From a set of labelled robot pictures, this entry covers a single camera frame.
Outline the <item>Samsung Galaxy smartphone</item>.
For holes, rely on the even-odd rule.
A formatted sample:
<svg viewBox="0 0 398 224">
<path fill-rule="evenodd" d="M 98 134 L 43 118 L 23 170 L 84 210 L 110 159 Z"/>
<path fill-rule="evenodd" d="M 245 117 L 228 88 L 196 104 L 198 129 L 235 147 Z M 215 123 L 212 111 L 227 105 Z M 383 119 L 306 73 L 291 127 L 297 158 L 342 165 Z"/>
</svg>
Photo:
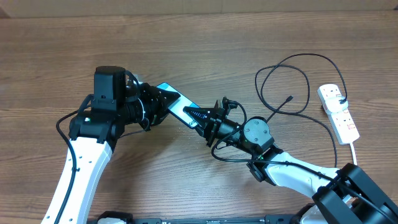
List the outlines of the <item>Samsung Galaxy smartphone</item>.
<svg viewBox="0 0 398 224">
<path fill-rule="evenodd" d="M 198 123 L 194 121 L 189 114 L 184 112 L 183 109 L 186 106 L 198 108 L 198 105 L 195 104 L 193 101 L 189 100 L 181 92 L 179 92 L 178 90 L 176 90 L 174 87 L 172 87 L 166 82 L 157 85 L 157 88 L 160 88 L 161 90 L 165 91 L 176 92 L 180 95 L 180 97 L 169 106 L 169 112 L 172 115 L 174 115 L 177 119 L 179 119 L 183 124 L 188 126 L 190 129 L 194 129 Z"/>
</svg>

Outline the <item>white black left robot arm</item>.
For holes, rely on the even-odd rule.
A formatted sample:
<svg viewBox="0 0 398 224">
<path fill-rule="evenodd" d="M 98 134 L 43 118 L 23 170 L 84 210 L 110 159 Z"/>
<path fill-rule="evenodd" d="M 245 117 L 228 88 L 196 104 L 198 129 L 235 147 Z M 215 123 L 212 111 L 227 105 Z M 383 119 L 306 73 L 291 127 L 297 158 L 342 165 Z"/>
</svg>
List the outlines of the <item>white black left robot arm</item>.
<svg viewBox="0 0 398 224">
<path fill-rule="evenodd" d="M 143 131 L 160 124 L 180 98 L 174 91 L 141 83 L 128 70 L 100 66 L 94 92 L 68 114 L 68 146 L 63 172 L 43 223 L 85 223 L 101 175 L 129 124 Z"/>
</svg>

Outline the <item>white charger plug adapter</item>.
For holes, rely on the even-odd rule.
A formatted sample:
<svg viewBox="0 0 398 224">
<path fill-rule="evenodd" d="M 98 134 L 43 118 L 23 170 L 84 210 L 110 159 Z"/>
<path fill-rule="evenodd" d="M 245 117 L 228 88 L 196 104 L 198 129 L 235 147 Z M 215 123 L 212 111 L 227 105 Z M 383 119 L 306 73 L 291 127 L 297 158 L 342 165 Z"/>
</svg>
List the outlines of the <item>white charger plug adapter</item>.
<svg viewBox="0 0 398 224">
<path fill-rule="evenodd" d="M 322 101 L 323 108 L 327 114 L 335 114 L 348 108 L 348 100 L 343 96 L 334 96 Z"/>
</svg>

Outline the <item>white power strip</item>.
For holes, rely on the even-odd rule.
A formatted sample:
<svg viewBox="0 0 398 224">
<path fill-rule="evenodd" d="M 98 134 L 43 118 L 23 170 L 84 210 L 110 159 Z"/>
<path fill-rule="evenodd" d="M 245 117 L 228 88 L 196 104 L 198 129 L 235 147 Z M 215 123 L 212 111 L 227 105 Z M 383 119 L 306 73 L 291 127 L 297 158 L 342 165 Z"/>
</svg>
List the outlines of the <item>white power strip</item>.
<svg viewBox="0 0 398 224">
<path fill-rule="evenodd" d="M 317 90 L 320 101 L 334 96 L 343 96 L 335 84 L 325 84 Z M 327 114 L 339 144 L 352 144 L 359 138 L 359 132 L 351 117 L 348 108 L 335 114 Z"/>
</svg>

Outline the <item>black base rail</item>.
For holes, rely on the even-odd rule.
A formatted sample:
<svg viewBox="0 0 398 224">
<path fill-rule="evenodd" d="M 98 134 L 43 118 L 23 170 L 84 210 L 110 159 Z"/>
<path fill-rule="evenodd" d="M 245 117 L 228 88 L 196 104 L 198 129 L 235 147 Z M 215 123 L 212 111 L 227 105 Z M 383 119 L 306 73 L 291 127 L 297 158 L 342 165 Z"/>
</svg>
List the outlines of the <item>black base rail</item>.
<svg viewBox="0 0 398 224">
<path fill-rule="evenodd" d="M 284 224 L 299 223 L 299 216 L 288 214 L 265 215 L 264 217 L 244 218 L 134 218 L 131 213 L 105 211 L 98 218 L 91 219 L 87 224 L 97 223 L 132 223 L 132 224 Z"/>
</svg>

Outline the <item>brown cardboard box wall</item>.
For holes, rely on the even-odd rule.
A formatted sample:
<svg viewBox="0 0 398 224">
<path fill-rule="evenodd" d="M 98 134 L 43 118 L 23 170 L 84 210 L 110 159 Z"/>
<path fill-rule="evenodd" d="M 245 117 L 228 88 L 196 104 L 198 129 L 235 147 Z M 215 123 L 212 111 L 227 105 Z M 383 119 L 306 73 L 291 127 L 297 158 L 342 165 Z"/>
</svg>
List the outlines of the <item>brown cardboard box wall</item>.
<svg viewBox="0 0 398 224">
<path fill-rule="evenodd" d="M 1 18 L 384 11 L 397 0 L 1 0 Z"/>
</svg>

